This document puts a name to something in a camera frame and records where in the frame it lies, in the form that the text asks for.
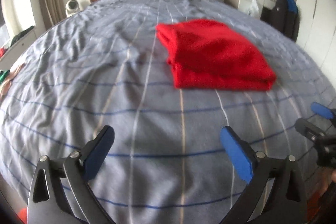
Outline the small red item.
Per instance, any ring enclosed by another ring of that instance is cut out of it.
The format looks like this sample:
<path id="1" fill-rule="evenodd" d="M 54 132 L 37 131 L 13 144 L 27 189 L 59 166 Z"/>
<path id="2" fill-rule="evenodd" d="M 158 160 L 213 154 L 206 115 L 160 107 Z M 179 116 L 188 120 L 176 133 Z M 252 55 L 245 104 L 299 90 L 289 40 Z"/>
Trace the small red item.
<path id="1" fill-rule="evenodd" d="M 4 48 L 0 49 L 0 57 L 2 57 L 5 54 L 6 50 Z"/>

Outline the dark clothes on cabinet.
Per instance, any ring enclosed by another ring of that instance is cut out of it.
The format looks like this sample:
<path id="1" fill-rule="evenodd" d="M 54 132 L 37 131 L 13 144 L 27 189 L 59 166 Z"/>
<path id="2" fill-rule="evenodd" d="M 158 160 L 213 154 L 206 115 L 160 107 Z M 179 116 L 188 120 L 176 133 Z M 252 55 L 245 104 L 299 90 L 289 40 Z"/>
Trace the dark clothes on cabinet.
<path id="1" fill-rule="evenodd" d="M 30 26 L 29 28 L 21 31 L 19 34 L 15 35 L 10 43 L 10 47 L 12 47 L 16 42 L 18 42 L 21 38 L 27 35 L 30 31 L 32 31 L 35 26 Z"/>

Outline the grey checked bed cover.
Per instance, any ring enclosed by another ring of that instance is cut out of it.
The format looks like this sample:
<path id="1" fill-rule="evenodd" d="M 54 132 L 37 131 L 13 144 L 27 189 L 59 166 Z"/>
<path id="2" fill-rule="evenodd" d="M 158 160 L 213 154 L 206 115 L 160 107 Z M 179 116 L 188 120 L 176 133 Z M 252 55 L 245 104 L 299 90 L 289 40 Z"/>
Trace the grey checked bed cover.
<path id="1" fill-rule="evenodd" d="M 155 26 L 198 18 L 254 44 L 276 73 L 271 90 L 174 88 Z M 218 0 L 99 0 L 21 62 L 1 100 L 1 175 L 23 200 L 40 156 L 65 157 L 105 125 L 115 142 L 90 185 L 117 223 L 218 223 L 244 189 L 219 140 L 225 125 L 270 157 L 295 156 L 307 196 L 318 189 L 317 154 L 294 124 L 334 133 L 310 109 L 334 107 L 334 87 L 300 46 Z"/>

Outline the red knit sweater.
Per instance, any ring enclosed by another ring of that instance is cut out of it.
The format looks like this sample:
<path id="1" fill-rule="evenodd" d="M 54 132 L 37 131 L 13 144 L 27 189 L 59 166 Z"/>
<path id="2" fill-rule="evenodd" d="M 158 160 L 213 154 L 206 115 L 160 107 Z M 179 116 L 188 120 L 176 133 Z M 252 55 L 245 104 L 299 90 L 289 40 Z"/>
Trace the red knit sweater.
<path id="1" fill-rule="evenodd" d="M 269 91 L 277 79 L 258 48 L 224 23 L 196 19 L 155 29 L 175 88 Z"/>

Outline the white plastic bag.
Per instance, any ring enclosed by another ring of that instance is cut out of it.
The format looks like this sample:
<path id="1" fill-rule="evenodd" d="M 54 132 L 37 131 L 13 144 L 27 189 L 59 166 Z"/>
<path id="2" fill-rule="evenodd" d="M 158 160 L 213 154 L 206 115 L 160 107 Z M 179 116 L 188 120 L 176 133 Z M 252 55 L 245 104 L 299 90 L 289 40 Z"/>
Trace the white plastic bag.
<path id="1" fill-rule="evenodd" d="M 260 18 L 259 12 L 260 9 L 257 0 L 252 0 L 251 4 L 248 7 L 247 14 L 253 18 L 259 19 Z"/>

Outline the white window cabinet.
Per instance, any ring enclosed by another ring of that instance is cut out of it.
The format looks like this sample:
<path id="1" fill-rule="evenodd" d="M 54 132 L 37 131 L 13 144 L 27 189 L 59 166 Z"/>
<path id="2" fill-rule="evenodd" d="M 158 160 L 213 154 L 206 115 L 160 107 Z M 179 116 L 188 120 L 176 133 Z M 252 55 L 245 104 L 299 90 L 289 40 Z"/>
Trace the white window cabinet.
<path id="1" fill-rule="evenodd" d="M 21 39 L 14 43 L 6 53 L 1 57 L 0 69 L 1 71 L 7 71 L 12 65 L 19 59 L 19 57 L 34 43 L 37 39 L 35 30 L 25 34 Z"/>

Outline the white round fan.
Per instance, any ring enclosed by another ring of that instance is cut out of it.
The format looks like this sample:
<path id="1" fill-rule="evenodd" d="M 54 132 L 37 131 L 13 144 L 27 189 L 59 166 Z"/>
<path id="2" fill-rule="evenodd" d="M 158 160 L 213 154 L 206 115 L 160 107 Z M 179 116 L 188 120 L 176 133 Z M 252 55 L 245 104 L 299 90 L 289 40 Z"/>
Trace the white round fan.
<path id="1" fill-rule="evenodd" d="M 76 0 L 69 0 L 66 3 L 66 16 L 69 18 L 70 16 L 76 14 L 80 11 L 79 3 Z"/>

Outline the black and blue jacket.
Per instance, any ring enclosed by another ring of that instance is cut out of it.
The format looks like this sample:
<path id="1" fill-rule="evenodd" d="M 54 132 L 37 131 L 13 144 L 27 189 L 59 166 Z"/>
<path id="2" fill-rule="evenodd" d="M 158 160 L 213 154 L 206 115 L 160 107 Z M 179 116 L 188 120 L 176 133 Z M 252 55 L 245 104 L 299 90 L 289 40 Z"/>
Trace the black and blue jacket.
<path id="1" fill-rule="evenodd" d="M 297 41 L 299 10 L 294 0 L 276 0 L 272 9 L 263 7 L 260 19 L 292 41 Z"/>

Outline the orange trousers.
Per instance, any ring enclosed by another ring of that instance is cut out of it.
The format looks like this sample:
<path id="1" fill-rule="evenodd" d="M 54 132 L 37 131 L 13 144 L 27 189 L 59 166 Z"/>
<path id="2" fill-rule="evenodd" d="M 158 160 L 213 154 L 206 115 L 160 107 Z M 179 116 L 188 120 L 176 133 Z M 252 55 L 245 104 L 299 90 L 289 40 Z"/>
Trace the orange trousers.
<path id="1" fill-rule="evenodd" d="M 308 200 L 307 200 L 307 220 L 310 221 L 317 214 L 319 210 L 318 200 L 320 198 L 320 193 L 315 192 Z M 24 223 L 27 224 L 27 208 L 22 208 L 18 213 L 18 218 Z"/>

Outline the green garment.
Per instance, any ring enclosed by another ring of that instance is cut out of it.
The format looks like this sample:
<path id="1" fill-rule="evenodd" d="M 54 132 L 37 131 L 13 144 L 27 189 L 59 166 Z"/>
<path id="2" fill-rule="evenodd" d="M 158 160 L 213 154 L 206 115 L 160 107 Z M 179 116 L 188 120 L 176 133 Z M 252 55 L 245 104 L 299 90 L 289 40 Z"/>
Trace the green garment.
<path id="1" fill-rule="evenodd" d="M 0 84 L 3 83 L 3 81 L 6 79 L 6 77 L 10 74 L 10 70 L 7 71 L 1 71 L 0 75 Z"/>

